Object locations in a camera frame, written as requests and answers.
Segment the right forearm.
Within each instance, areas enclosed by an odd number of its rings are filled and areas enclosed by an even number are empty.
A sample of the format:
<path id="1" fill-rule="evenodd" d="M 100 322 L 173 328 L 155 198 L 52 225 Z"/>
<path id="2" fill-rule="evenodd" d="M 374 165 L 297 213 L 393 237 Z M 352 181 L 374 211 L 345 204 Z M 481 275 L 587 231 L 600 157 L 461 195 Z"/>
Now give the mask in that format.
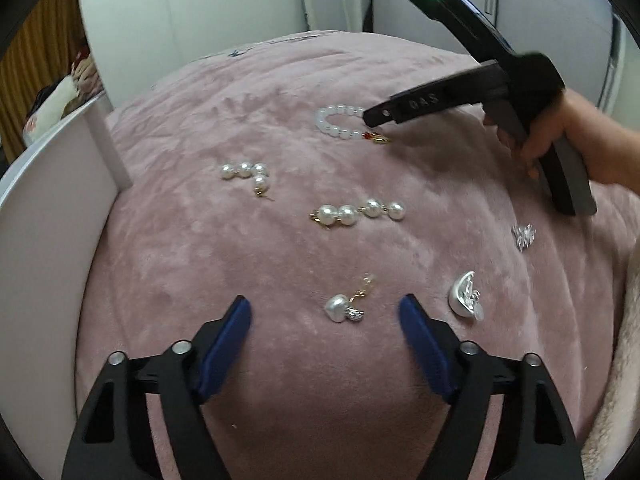
<path id="1" fill-rule="evenodd" d="M 585 157 L 592 180 L 639 194 L 639 133 L 594 110 L 586 120 Z"/>

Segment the right hand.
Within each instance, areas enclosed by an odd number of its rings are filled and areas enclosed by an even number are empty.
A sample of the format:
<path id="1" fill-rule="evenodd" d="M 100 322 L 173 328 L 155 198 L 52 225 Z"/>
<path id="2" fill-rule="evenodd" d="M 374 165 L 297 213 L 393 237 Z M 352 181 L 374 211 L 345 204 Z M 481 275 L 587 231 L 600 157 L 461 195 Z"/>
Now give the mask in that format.
<path id="1" fill-rule="evenodd" d="M 537 180 L 539 170 L 536 160 L 550 150 L 552 143 L 567 138 L 582 152 L 592 137 L 592 133 L 587 132 L 586 123 L 590 119 L 599 118 L 600 110 L 591 102 L 573 90 L 564 90 L 534 120 L 525 141 L 516 140 L 513 133 L 499 127 L 488 114 L 484 115 L 483 125 L 495 130 L 498 141 L 510 151 L 514 162 L 524 169 L 529 177 Z"/>

